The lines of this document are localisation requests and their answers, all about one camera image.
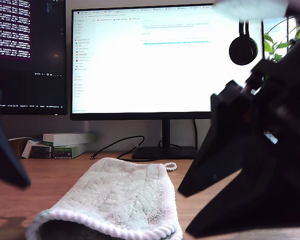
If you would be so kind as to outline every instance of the white towel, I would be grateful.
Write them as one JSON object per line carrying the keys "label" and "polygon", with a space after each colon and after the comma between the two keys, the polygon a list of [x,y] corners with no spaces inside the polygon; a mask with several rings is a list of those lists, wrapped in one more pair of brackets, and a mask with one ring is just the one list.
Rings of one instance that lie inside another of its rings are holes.
{"label": "white towel", "polygon": [[181,240],[175,188],[167,174],[177,166],[168,165],[99,160],[33,220],[26,239]]}

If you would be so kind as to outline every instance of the black cable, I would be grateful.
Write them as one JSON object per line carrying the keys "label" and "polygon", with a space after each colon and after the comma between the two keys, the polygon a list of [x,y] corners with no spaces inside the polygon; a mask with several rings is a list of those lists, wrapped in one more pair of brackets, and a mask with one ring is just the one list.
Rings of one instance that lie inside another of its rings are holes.
{"label": "black cable", "polygon": [[[160,141],[159,141],[159,143],[158,143],[158,147],[160,147],[160,144],[161,144],[162,142],[163,142],[162,140],[160,140]],[[180,149],[181,149],[181,151],[183,150],[182,146],[179,146],[179,145],[176,145],[176,144],[172,144],[172,143],[170,143],[170,146],[173,146],[173,147],[180,148]]]}
{"label": "black cable", "polygon": [[195,135],[195,150],[198,150],[198,128],[195,119],[192,119],[193,127],[194,127],[194,135]]}
{"label": "black cable", "polygon": [[[97,151],[95,154],[93,154],[93,155],[91,156],[90,159],[91,159],[91,160],[94,159],[99,153],[101,153],[102,151],[104,151],[104,150],[106,150],[106,149],[112,147],[113,145],[115,145],[115,144],[117,144],[117,143],[120,143],[120,142],[125,141],[125,140],[128,140],[128,139],[136,139],[136,138],[142,138],[142,141],[138,144],[138,146],[140,146],[141,144],[143,144],[144,141],[145,141],[145,136],[142,136],[142,135],[128,136],[128,137],[122,138],[122,139],[120,139],[120,140],[118,140],[118,141],[115,141],[115,142],[111,143],[110,145],[108,145],[108,146],[102,148],[101,150]],[[129,154],[129,153],[131,153],[131,152],[132,152],[133,150],[135,150],[136,148],[137,148],[137,147],[134,147],[132,150],[126,152],[125,154],[120,155],[120,157],[122,157],[122,156],[124,156],[124,155],[127,155],[127,154]]]}
{"label": "black cable", "polygon": [[[90,159],[91,159],[91,160],[95,159],[95,157],[96,157],[99,153],[101,153],[102,151],[104,151],[104,150],[106,150],[106,149],[112,147],[113,145],[115,145],[115,144],[117,144],[117,143],[120,143],[120,142],[125,141],[125,140],[128,140],[128,139],[136,139],[136,138],[142,138],[142,141],[138,144],[138,147],[139,147],[141,144],[143,144],[144,141],[145,141],[145,136],[142,136],[142,135],[125,137],[125,138],[122,138],[122,139],[120,139],[120,140],[118,140],[118,141],[115,141],[114,143],[111,143],[110,145],[108,145],[108,146],[106,146],[106,147],[100,149],[100,150],[97,151],[95,154],[93,154],[93,155],[91,156]],[[125,158],[122,158],[123,156],[125,156],[125,155],[131,153],[131,152],[132,152],[133,150],[135,150],[136,148],[137,148],[137,147],[135,146],[135,147],[132,148],[131,150],[129,150],[129,151],[127,151],[127,152],[121,154],[120,156],[117,157],[117,159],[123,160],[123,161],[126,161],[126,162],[132,162],[132,163],[154,162],[154,161],[159,161],[159,160],[161,160],[161,158],[158,158],[158,159],[142,159],[142,160],[125,159]]]}

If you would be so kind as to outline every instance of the headphone ear cup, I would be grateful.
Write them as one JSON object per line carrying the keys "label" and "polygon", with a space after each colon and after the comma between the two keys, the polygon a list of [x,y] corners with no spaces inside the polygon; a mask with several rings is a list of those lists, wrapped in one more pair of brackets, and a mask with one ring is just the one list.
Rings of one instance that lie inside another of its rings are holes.
{"label": "headphone ear cup", "polygon": [[237,37],[230,45],[229,56],[237,65],[252,63],[258,55],[258,45],[252,38]]}

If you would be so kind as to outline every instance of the monitor base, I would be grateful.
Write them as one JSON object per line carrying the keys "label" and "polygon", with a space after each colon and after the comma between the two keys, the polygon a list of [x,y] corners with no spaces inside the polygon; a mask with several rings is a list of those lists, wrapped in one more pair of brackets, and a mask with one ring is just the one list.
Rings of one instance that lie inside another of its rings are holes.
{"label": "monitor base", "polygon": [[135,160],[153,160],[153,159],[189,159],[193,160],[197,154],[193,146],[183,146],[182,150],[179,147],[171,146],[168,149],[157,146],[143,146],[138,148],[132,155]]}

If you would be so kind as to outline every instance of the wooden desk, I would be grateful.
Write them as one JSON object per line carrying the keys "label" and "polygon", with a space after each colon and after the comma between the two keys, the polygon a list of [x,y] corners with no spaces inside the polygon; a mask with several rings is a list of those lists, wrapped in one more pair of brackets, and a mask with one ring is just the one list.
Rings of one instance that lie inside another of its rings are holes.
{"label": "wooden desk", "polygon": [[[0,182],[0,240],[24,240],[26,227],[41,211],[51,208],[94,164],[90,160],[91,153],[82,154],[75,159],[23,159],[32,185],[22,191]],[[101,153],[98,157],[117,157],[118,154]],[[157,161],[168,163],[172,160]],[[168,175],[177,190],[188,171],[192,160],[175,160],[178,168]],[[186,229],[196,214],[238,173],[215,184],[206,191],[190,198],[176,193],[176,205],[180,225]],[[184,234],[185,240],[193,240]],[[207,237],[208,240],[300,240],[300,229],[256,230]]]}

